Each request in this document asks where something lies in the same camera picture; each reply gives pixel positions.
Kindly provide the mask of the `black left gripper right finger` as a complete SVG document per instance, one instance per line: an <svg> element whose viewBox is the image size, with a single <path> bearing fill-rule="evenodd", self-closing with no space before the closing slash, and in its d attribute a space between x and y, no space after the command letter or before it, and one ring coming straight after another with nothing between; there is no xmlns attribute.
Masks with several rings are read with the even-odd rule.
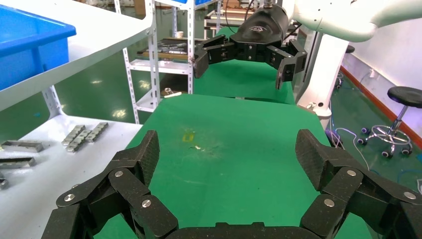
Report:
<svg viewBox="0 0 422 239"><path fill-rule="evenodd" d="M308 129L299 130L295 152L319 192L302 228L332 239L354 214L385 239L421 238L421 195L365 169L347 151L321 144Z"/></svg>

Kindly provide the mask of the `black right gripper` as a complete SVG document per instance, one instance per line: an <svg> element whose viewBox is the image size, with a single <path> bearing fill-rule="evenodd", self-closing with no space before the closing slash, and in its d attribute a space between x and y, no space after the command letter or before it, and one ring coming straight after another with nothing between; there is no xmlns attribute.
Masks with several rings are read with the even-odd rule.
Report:
<svg viewBox="0 0 422 239"><path fill-rule="evenodd" d="M290 21L280 5L262 7L226 38L218 35L197 45L193 74L200 78L209 65L229 60L264 62L277 69L275 88L305 69L307 52L295 39L282 44Z"/></svg>

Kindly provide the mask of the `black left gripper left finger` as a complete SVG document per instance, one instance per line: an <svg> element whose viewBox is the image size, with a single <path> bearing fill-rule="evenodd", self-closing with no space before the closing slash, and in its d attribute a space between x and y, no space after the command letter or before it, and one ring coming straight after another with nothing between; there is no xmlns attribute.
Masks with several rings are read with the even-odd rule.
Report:
<svg viewBox="0 0 422 239"><path fill-rule="evenodd" d="M92 239L117 215L139 239L168 237L178 220L149 190L159 153L154 130L138 146L117 152L101 173L58 197L42 237Z"/></svg>

